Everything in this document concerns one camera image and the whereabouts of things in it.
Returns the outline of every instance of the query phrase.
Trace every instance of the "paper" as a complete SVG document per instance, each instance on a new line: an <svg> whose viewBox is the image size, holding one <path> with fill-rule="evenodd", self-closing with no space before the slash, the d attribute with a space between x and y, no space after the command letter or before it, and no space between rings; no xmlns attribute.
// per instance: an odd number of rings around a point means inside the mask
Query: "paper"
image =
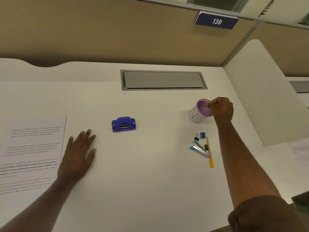
<svg viewBox="0 0 309 232"><path fill-rule="evenodd" d="M309 140L288 142L288 145L295 154L299 164L309 169Z"/></svg>
<svg viewBox="0 0 309 232"><path fill-rule="evenodd" d="M56 179L66 117L6 123L0 148L0 213L25 208Z"/></svg>

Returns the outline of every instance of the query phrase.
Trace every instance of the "person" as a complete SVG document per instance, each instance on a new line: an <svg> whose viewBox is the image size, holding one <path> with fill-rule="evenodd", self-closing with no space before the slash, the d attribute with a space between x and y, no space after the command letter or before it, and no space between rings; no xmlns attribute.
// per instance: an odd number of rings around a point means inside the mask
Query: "person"
<svg viewBox="0 0 309 232"><path fill-rule="evenodd" d="M235 131L233 104L218 97L208 103L218 127L220 148L234 211L228 216L233 231L307 231L275 185ZM0 229L0 232L51 232L75 184L89 170L96 149L86 159L95 135L81 132L69 138L57 179L36 201Z"/></svg>

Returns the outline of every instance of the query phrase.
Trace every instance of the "pen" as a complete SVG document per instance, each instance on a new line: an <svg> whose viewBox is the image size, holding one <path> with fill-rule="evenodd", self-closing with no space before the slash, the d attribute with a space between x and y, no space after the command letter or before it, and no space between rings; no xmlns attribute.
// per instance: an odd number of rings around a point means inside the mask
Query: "pen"
<svg viewBox="0 0 309 232"><path fill-rule="evenodd" d="M211 156L211 147L210 147L210 145L209 145L208 137L206 137L206 140L207 140L207 145L208 145L208 152L209 152L209 154L210 154L209 166L210 166L211 168L214 168L214 162L213 162L212 156Z"/></svg>

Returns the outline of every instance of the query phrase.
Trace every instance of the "number sign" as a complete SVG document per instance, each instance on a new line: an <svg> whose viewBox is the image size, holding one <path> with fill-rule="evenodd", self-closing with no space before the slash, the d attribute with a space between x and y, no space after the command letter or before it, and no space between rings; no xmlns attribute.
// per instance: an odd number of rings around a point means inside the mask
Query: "number sign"
<svg viewBox="0 0 309 232"><path fill-rule="evenodd" d="M195 21L195 24L209 27L232 29L237 23L237 21L238 21L237 17L200 12Z"/></svg>

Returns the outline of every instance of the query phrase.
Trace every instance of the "purple cup rim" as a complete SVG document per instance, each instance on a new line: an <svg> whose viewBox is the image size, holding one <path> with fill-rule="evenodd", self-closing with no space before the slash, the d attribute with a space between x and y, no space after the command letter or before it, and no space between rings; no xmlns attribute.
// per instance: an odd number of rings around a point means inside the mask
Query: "purple cup rim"
<svg viewBox="0 0 309 232"><path fill-rule="evenodd" d="M208 100L208 99L206 99L206 98L201 98L199 101L207 101L207 102L210 102L210 100ZM212 114L211 114L211 116L206 116L206 115L204 115L202 112L201 112L201 110L198 108L198 106L197 106L197 104L198 104L198 102L199 101L197 101L196 102L196 109L198 110L198 112L201 114L201 115L203 115L203 116L205 116L205 117L211 117L212 116Z"/></svg>

